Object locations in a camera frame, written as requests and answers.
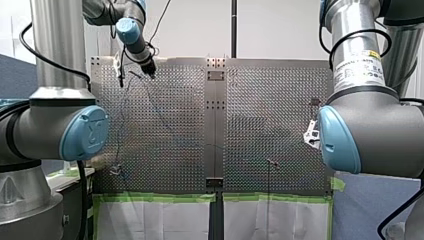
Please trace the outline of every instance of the green tape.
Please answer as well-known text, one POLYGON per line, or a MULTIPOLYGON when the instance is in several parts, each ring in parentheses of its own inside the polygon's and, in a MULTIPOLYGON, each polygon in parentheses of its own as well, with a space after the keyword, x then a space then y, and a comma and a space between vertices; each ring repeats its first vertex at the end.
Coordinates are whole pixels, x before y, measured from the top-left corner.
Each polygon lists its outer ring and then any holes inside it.
POLYGON ((93 221, 94 221, 94 240, 97 240, 97 223, 99 222, 99 208, 100 208, 100 201, 96 201, 93 197, 93 221))
POLYGON ((346 187, 346 183, 343 180, 335 177, 331 177, 331 189, 343 192, 346 187))
POLYGON ((224 193, 223 197, 225 202, 271 200, 279 202, 329 203, 331 201, 331 197, 305 197, 276 193, 224 193))
POLYGON ((102 202, 157 202, 157 203, 205 203, 215 202, 215 194, 155 194, 125 192, 120 194, 94 195, 94 201, 102 202))
POLYGON ((331 240, 333 235, 333 205, 334 199, 332 198, 328 204, 327 240, 331 240))

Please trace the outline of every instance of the white paper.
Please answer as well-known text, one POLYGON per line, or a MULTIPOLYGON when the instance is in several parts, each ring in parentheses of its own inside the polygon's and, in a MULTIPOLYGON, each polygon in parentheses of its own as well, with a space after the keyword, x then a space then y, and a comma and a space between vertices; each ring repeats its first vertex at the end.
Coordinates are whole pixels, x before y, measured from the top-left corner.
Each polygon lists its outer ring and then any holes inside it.
POLYGON ((208 240, 210 203, 102 203, 98 240, 208 240))
POLYGON ((259 202, 224 203, 224 239, 253 239, 259 202))
POLYGON ((227 240, 327 240, 328 204, 224 203, 227 240))

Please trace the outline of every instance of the vertical metal post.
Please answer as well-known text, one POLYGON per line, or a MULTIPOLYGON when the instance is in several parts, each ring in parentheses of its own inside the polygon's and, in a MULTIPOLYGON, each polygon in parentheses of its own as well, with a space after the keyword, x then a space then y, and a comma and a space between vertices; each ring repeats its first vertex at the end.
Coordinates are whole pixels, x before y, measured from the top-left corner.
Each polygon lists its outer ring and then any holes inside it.
MULTIPOLYGON (((86 72, 82 1, 31 0, 35 50, 55 63, 86 72)), ((87 83, 37 59, 39 90, 31 99, 92 98, 87 83)))
POLYGON ((393 88, 401 97, 406 95, 409 78, 417 59, 421 44, 424 24, 408 26, 387 26, 387 32, 392 38, 390 52, 383 58, 384 77, 388 87, 393 88))
POLYGON ((237 0, 231 6, 231 58, 237 58, 237 0))

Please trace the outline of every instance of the metal panel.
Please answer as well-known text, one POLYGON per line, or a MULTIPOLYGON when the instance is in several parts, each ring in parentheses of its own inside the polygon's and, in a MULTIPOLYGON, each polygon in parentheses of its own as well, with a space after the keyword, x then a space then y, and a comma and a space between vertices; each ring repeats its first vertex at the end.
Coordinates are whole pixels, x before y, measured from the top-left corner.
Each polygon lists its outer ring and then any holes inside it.
POLYGON ((224 191, 325 195, 328 172, 303 133, 331 93, 324 61, 227 60, 224 191))
POLYGON ((112 58, 92 61, 93 93, 111 119, 95 191, 205 192, 206 60, 158 60, 154 80, 127 65, 124 88, 112 58))
POLYGON ((123 89, 111 57, 92 64, 112 123, 96 192, 205 192, 206 178, 221 177, 226 192, 330 191, 320 153, 302 139, 319 108, 311 103, 331 93, 326 62, 167 59, 155 80, 127 65, 123 89))

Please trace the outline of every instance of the wire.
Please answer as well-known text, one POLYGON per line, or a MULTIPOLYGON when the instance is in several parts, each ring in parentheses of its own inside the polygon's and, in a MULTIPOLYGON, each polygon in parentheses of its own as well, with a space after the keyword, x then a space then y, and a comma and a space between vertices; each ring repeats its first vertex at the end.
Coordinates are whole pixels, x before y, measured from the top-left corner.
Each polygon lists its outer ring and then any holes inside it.
POLYGON ((329 57, 329 63, 330 63, 330 69, 333 70, 333 59, 334 59, 334 54, 336 53, 337 48, 343 44, 343 42, 345 42, 346 40, 348 40, 350 37, 352 37, 353 35, 359 34, 359 33, 376 33, 376 34, 380 34, 382 35, 384 38, 386 38, 387 40, 387 49, 381 54, 381 57, 384 57, 392 48, 392 39, 389 36, 389 34, 387 34, 386 32, 379 30, 379 29, 362 29, 362 30, 358 30, 355 32, 351 32, 346 34, 345 36, 343 36, 342 38, 340 38, 336 44, 334 44, 333 48, 331 49, 331 53, 330 53, 330 57, 329 57))
POLYGON ((412 66, 411 70, 409 70, 409 72, 406 74, 406 76, 403 78, 403 80, 391 88, 393 89, 397 88, 400 85, 404 84, 406 81, 408 81, 408 79, 412 76, 412 74, 414 74, 415 70, 417 69, 417 65, 418 65, 418 58, 415 59, 414 65, 412 66))
POLYGON ((77 71, 77 70, 75 70, 75 69, 71 69, 71 68, 65 67, 65 66, 60 65, 60 64, 58 64, 58 63, 55 63, 55 62, 53 62, 52 60, 50 60, 50 59, 48 59, 48 58, 44 57, 43 55, 41 55, 40 53, 38 53, 37 51, 35 51, 34 49, 32 49, 32 48, 28 45, 28 43, 27 43, 27 42, 25 41, 25 39, 24 39, 24 35, 25 35, 25 33, 26 33, 26 32, 28 32, 28 30, 29 30, 31 27, 32 27, 32 22, 31 22, 30 24, 28 24, 28 26, 26 26, 26 27, 24 28, 24 30, 23 30, 23 31, 19 34, 19 41, 22 43, 22 45, 23 45, 23 46, 24 46, 24 47, 25 47, 28 51, 30 51, 32 54, 34 54, 37 58, 41 59, 42 61, 44 61, 44 62, 46 62, 46 63, 48 63, 48 64, 50 64, 50 65, 52 65, 53 67, 59 68, 59 69, 61 69, 61 70, 63 70, 63 71, 66 71, 66 72, 69 72, 69 73, 75 74, 75 75, 77 75, 78 77, 83 78, 83 79, 87 82, 88 86, 90 87, 90 77, 89 77, 87 74, 85 74, 85 73, 83 73, 83 72, 80 72, 80 71, 77 71))
MULTIPOLYGON (((83 78, 86 82, 87 82, 87 88, 88 91, 91 92, 91 85, 90 85, 90 77, 83 72, 77 71, 75 69, 71 69, 68 67, 65 67, 63 65, 57 64, 55 62, 53 62, 52 60, 44 57, 43 55, 41 55, 40 53, 38 53, 37 51, 35 51, 34 49, 32 49, 27 42, 25 42, 25 33, 32 27, 32 22, 30 24, 28 24, 28 26, 26 26, 24 28, 24 30, 19 34, 19 40, 22 43, 22 45, 28 50, 30 51, 32 54, 34 54, 37 58, 41 59, 42 61, 52 65, 53 67, 56 67, 58 69, 61 69, 63 71, 75 74, 81 78, 83 78)), ((6 118, 8 115, 19 111, 19 110, 23 110, 25 108, 29 108, 29 101, 24 101, 23 103, 21 103, 20 107, 16 107, 15 105, 12 106, 11 108, 8 109, 13 109, 9 112, 3 112, 2 111, 2 116, 0 116, 0 121, 3 120, 4 118, 6 118)), ((80 240, 84 240, 85 238, 85 229, 86 229, 86 224, 87 224, 87 210, 88 210, 88 196, 87 196, 87 178, 85 176, 85 170, 84 170, 84 164, 82 161, 77 161, 78 164, 78 171, 79 171, 79 175, 80 175, 80 179, 81 179, 81 201, 82 201, 82 207, 81 207, 81 225, 80 225, 80 230, 78 233, 78 239, 80 240)))
POLYGON ((323 8, 323 13, 321 15, 321 18, 319 20, 319 33, 318 33, 318 37, 319 37, 319 43, 321 44, 322 49, 324 49, 324 51, 328 54, 330 54, 330 50, 325 46, 324 44, 324 40, 322 39, 322 29, 324 28, 324 21, 325 21, 325 16, 327 15, 327 2, 328 0, 324 0, 324 5, 322 6, 323 8))
POLYGON ((27 108, 29 108, 29 100, 19 101, 2 108, 0 110, 0 122, 9 117, 10 115, 27 108))
POLYGON ((161 16, 160 16, 160 18, 159 18, 158 24, 156 25, 156 29, 155 29, 155 31, 153 32, 153 35, 150 37, 149 43, 151 43, 151 42, 153 41, 153 38, 155 38, 156 33, 157 33, 157 32, 158 32, 158 30, 159 30, 160 23, 162 22, 162 19, 163 19, 163 17, 165 16, 165 13, 166 13, 166 11, 168 10, 168 7, 169 7, 169 4, 170 4, 170 3, 171 3, 171 0, 168 0, 168 2, 166 3, 165 8, 163 9, 162 15, 161 15, 161 16))
POLYGON ((121 53, 121 59, 120 59, 120 61, 121 61, 121 65, 119 66, 119 71, 120 71, 120 75, 119 75, 119 86, 121 87, 121 88, 123 88, 124 87, 124 78, 125 78, 125 69, 124 69, 124 54, 126 55, 127 53, 126 53, 126 46, 125 46, 125 44, 124 44, 124 48, 122 49, 122 53, 121 53))
POLYGON ((380 27, 382 27, 382 28, 384 28, 384 29, 387 29, 387 27, 386 27, 386 26, 384 26, 384 24, 382 24, 381 22, 379 22, 379 21, 375 20, 375 23, 377 23, 377 25, 379 25, 380 27))
POLYGON ((424 194, 424 188, 421 187, 420 190, 418 190, 417 193, 415 193, 410 199, 408 199, 405 203, 403 203, 399 208, 397 208, 392 214, 390 214, 386 219, 384 219, 383 222, 378 225, 377 232, 378 236, 380 236, 381 239, 385 240, 386 238, 383 235, 383 229, 384 227, 391 222, 395 217, 397 217, 400 213, 405 211, 408 207, 410 207, 414 202, 416 202, 419 198, 421 198, 424 194))
POLYGON ((401 102, 416 102, 416 103, 421 103, 422 105, 424 105, 424 99, 419 99, 419 98, 401 98, 400 101, 401 102))
POLYGON ((113 29, 112 25, 116 23, 116 8, 113 6, 114 3, 112 3, 111 0, 109 0, 109 6, 108 6, 108 12, 109 12, 109 20, 111 21, 110 25, 110 37, 112 39, 116 38, 116 29, 113 29))
POLYGON ((87 225, 87 210, 88 210, 88 196, 87 196, 87 177, 85 176, 84 163, 82 161, 77 161, 78 172, 80 175, 81 182, 81 221, 80 221, 80 230, 78 232, 78 239, 84 240, 85 238, 85 228, 87 225))

